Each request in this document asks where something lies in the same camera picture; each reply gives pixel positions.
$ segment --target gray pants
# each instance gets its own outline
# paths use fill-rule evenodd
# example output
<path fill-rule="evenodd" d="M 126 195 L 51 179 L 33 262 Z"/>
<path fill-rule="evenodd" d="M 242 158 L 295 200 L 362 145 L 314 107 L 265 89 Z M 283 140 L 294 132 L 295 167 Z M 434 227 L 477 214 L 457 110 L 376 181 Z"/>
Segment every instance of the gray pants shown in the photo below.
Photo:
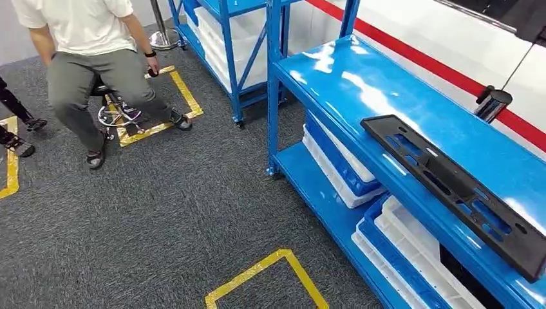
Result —
<path fill-rule="evenodd" d="M 88 111 L 89 94 L 97 75 L 116 89 L 132 107 L 168 122 L 171 108 L 163 102 L 144 78 L 144 66 L 132 50 L 118 50 L 96 56 L 59 52 L 48 67 L 49 101 L 59 120 L 74 132 L 87 149 L 98 151 L 104 135 Z"/>

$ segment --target black shoe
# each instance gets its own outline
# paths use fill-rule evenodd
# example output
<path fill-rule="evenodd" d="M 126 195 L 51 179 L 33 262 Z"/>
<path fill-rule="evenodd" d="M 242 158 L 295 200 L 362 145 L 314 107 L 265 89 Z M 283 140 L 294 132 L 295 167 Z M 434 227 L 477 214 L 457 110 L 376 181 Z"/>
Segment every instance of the black shoe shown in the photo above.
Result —
<path fill-rule="evenodd" d="M 177 112 L 174 108 L 171 111 L 171 122 L 174 124 L 175 127 L 181 129 L 182 131 L 189 131 L 193 126 L 190 118 L 188 118 L 184 114 Z"/>
<path fill-rule="evenodd" d="M 104 133 L 104 143 L 102 144 L 102 148 L 100 149 L 100 151 L 97 152 L 89 150 L 87 152 L 86 161 L 90 169 L 100 169 L 102 167 L 102 164 L 104 164 L 104 161 L 106 160 L 104 150 L 106 148 L 107 140 L 109 140 L 109 135 L 107 133 Z"/>
<path fill-rule="evenodd" d="M 46 124 L 48 124 L 48 121 L 45 119 L 38 118 L 38 119 L 31 119 L 27 121 L 25 124 L 26 124 L 27 131 L 38 131 L 44 126 L 46 126 Z"/>
<path fill-rule="evenodd" d="M 34 148 L 33 145 L 27 143 L 25 140 L 15 135 L 11 141 L 4 145 L 4 147 L 6 147 L 10 151 L 13 151 L 16 156 L 19 156 L 21 158 L 31 156 L 36 151 L 36 148 Z"/>

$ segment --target chrome pole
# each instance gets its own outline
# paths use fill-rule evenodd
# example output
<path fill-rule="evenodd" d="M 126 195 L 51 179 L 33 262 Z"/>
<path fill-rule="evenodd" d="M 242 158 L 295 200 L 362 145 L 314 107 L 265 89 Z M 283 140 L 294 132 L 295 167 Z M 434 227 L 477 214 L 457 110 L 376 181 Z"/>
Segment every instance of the chrome pole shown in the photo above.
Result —
<path fill-rule="evenodd" d="M 474 110 L 474 115 L 491 123 L 506 106 L 512 103 L 512 96 L 506 91 L 491 89 L 485 94 L 485 98 L 479 98 L 478 102 L 480 105 Z"/>
<path fill-rule="evenodd" d="M 150 0 L 150 3 L 152 4 L 157 28 L 159 29 L 159 31 L 150 36 L 150 45 L 155 50 L 170 50 L 177 47 L 178 33 L 174 29 L 165 28 L 157 0 Z"/>

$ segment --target man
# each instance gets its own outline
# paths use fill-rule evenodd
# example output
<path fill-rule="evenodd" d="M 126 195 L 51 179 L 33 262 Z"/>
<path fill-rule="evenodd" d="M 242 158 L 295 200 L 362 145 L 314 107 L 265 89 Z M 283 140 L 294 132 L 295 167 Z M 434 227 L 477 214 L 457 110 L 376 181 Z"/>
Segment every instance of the man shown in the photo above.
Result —
<path fill-rule="evenodd" d="M 34 118 L 7 87 L 8 84 L 0 77 L 0 101 L 2 104 L 24 122 L 27 130 L 37 131 L 43 128 L 48 122 L 44 119 Z M 35 151 L 33 145 L 9 132 L 3 126 L 0 126 L 0 144 L 21 158 L 31 156 Z"/>
<path fill-rule="evenodd" d="M 55 115 L 88 149 L 89 168 L 98 169 L 105 159 L 105 134 L 87 110 L 97 75 L 131 107 L 162 122 L 171 121 L 178 129 L 191 129 L 190 120 L 162 101 L 144 78 L 135 41 L 154 73 L 159 64 L 130 0 L 12 2 L 48 67 L 49 101 Z"/>

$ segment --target man's left hand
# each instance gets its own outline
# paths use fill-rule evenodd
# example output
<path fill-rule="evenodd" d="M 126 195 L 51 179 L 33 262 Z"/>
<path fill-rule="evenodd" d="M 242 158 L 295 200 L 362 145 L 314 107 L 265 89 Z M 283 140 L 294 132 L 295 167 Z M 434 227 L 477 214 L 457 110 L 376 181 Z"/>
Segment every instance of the man's left hand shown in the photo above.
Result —
<path fill-rule="evenodd" d="M 159 62 L 157 61 L 157 57 L 146 58 L 146 61 L 148 62 L 148 66 L 152 69 L 152 72 L 154 72 L 155 75 L 158 75 Z"/>

